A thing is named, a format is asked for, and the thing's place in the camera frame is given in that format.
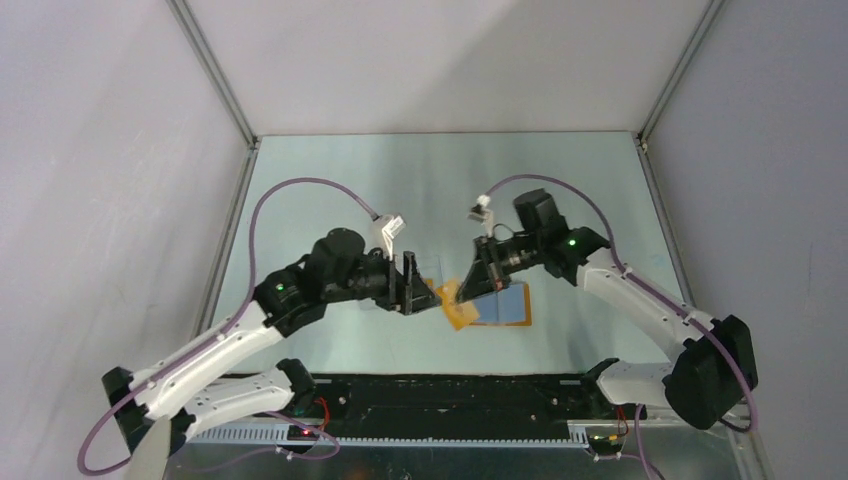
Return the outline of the orange card holder wallet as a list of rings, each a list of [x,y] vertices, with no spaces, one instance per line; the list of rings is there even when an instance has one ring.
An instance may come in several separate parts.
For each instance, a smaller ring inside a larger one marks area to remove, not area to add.
[[[532,325],[532,302],[529,285],[512,284],[505,290],[471,301],[480,319],[471,326],[528,327]]]

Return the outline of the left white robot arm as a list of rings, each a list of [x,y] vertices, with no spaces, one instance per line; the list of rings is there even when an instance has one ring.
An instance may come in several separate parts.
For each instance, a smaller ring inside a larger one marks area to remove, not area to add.
[[[322,319],[329,305],[361,300],[405,316],[442,303],[421,277],[414,253],[404,252],[397,263],[380,248],[367,251],[357,232],[336,228],[310,253],[258,283],[230,320],[146,369],[115,367],[103,375],[111,415],[128,449],[135,451],[161,418],[170,422],[168,452],[175,454],[200,433],[236,419],[284,410],[308,414],[316,384],[297,359],[240,380],[220,379]]]

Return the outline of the clear plastic card box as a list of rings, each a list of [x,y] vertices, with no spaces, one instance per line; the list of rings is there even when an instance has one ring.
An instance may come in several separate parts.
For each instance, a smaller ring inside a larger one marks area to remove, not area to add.
[[[435,254],[426,254],[416,257],[417,266],[422,279],[435,290],[443,281],[443,270],[441,258]],[[359,309],[362,311],[377,311],[379,307],[374,300],[366,299],[358,302]]]

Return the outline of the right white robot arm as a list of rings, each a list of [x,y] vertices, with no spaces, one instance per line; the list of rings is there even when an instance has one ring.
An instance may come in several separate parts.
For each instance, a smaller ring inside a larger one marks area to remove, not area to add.
[[[513,201],[522,228],[510,238],[494,235],[490,198],[470,209],[484,235],[474,239],[474,259],[454,295],[458,304],[506,290],[514,273],[542,266],[552,277],[617,308],[664,354],[660,363],[611,358],[588,374],[581,392],[585,411],[606,418],[620,405],[671,409],[688,425],[707,430],[740,402],[757,427],[753,391],[758,372],[749,327],[734,315],[718,319],[640,276],[620,260],[611,235],[572,228],[543,189]]]

